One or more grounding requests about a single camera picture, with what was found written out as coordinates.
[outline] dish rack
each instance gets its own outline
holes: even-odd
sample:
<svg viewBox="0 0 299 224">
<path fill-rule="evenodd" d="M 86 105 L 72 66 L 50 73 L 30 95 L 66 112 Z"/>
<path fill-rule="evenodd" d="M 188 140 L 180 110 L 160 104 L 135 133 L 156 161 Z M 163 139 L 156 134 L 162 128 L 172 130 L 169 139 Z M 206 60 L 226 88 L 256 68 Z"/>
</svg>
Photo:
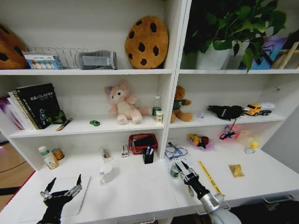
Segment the dish rack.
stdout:
<svg viewBox="0 0 299 224">
<path fill-rule="evenodd" d="M 134 147 L 132 146 L 132 142 L 133 140 L 139 140 L 139 139 L 143 139 L 143 138 L 146 138 L 146 137 L 151 137 L 155 144 L 153 145 L 153 148 L 156 149 L 157 146 L 158 146 L 158 141 L 156 139 L 156 136 L 154 134 L 132 134 L 130 135 L 129 137 L 129 148 L 130 150 L 132 151 L 132 153 L 134 155 L 141 155 L 141 154 L 144 154 L 144 149 L 147 149 L 148 146 L 138 146 L 138 147 Z"/>
<path fill-rule="evenodd" d="M 75 63 L 75 54 L 88 52 L 86 48 L 58 48 L 58 47 L 27 47 L 28 51 L 51 52 L 59 56 L 63 69 L 78 69 Z"/>
</svg>

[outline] red basket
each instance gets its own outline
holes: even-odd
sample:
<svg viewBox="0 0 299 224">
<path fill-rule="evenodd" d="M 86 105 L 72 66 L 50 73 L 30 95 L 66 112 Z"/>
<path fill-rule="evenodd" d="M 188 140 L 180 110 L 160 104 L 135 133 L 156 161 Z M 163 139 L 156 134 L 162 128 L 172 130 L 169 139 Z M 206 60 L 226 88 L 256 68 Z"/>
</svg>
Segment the red basket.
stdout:
<svg viewBox="0 0 299 224">
<path fill-rule="evenodd" d="M 129 137 L 129 147 L 130 147 L 130 150 L 132 151 L 132 153 L 134 155 L 143 154 L 143 149 L 147 149 L 148 146 L 134 147 L 134 146 L 132 146 L 133 140 L 143 139 L 143 138 L 148 137 L 148 136 L 152 137 L 152 139 L 154 140 L 155 144 L 153 145 L 153 148 L 156 149 L 157 146 L 158 146 L 158 142 L 157 142 L 156 136 L 154 134 L 132 134 Z"/>
</svg>

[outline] green toy car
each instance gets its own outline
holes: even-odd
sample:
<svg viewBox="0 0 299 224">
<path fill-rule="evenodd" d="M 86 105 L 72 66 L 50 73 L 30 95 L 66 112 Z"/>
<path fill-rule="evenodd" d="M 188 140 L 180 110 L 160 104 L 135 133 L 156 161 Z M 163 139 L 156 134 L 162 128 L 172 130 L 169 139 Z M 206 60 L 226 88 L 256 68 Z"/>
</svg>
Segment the green toy car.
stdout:
<svg viewBox="0 0 299 224">
<path fill-rule="evenodd" d="M 93 125 L 93 126 L 99 126 L 99 125 L 100 125 L 100 122 L 97 121 L 97 120 L 91 120 L 91 121 L 89 122 L 89 124 L 91 124 L 91 125 Z"/>
</svg>

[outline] white mug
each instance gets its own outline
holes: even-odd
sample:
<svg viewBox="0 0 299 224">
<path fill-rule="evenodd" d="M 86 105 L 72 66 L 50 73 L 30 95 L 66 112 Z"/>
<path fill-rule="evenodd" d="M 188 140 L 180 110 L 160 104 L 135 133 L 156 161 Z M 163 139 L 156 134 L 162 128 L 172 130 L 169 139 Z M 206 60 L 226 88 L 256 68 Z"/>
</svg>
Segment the white mug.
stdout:
<svg viewBox="0 0 299 224">
<path fill-rule="evenodd" d="M 112 165 L 109 163 L 104 164 L 101 168 L 100 168 L 100 182 L 110 182 L 114 179 L 114 172 L 113 172 L 113 168 Z"/>
</svg>

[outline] book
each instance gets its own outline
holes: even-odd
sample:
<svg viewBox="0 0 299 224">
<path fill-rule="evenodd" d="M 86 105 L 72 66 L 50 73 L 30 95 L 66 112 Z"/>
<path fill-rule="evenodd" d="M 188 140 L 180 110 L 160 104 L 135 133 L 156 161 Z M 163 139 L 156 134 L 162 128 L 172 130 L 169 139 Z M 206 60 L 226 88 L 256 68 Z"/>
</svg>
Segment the book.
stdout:
<svg viewBox="0 0 299 224">
<path fill-rule="evenodd" d="M 10 110 L 10 103 L 6 98 L 0 98 L 0 108 L 4 112 L 4 114 L 11 119 L 11 121 L 20 129 L 23 130 L 24 127 L 20 124 L 18 119 L 14 116 L 12 111 Z"/>
<path fill-rule="evenodd" d="M 29 113 L 29 111 L 27 110 L 26 106 L 23 104 L 23 101 L 20 99 L 17 91 L 13 92 L 13 95 L 15 97 L 15 99 L 17 100 L 17 102 L 19 103 L 20 107 L 22 108 L 22 110 L 24 111 L 24 113 L 27 115 L 28 119 L 30 120 L 30 122 L 32 123 L 32 125 L 34 126 L 34 128 L 36 130 L 39 129 L 39 127 L 37 126 L 36 122 L 34 121 L 33 117 L 31 116 L 31 114 Z"/>
<path fill-rule="evenodd" d="M 52 83 L 19 87 L 15 89 L 40 129 L 48 127 L 57 117 L 66 121 L 56 98 Z"/>
<path fill-rule="evenodd" d="M 9 110 L 13 113 L 14 117 L 17 118 L 18 122 L 23 126 L 23 128 L 27 129 L 28 127 L 26 126 L 26 123 L 24 123 L 23 120 L 20 118 L 15 105 L 13 105 L 11 98 L 8 97 L 7 100 L 9 101 L 9 105 L 7 105 Z"/>
<path fill-rule="evenodd" d="M 8 99 L 8 100 L 9 100 L 10 104 L 16 108 L 18 116 L 20 117 L 20 119 L 22 120 L 22 122 L 25 125 L 24 128 L 26 130 L 36 130 L 36 128 L 34 127 L 32 122 L 30 121 L 29 117 L 24 112 L 23 108 L 21 107 L 20 103 L 16 99 L 14 93 L 17 94 L 16 91 L 8 92 L 8 94 L 10 96 L 10 99 Z"/>
</svg>

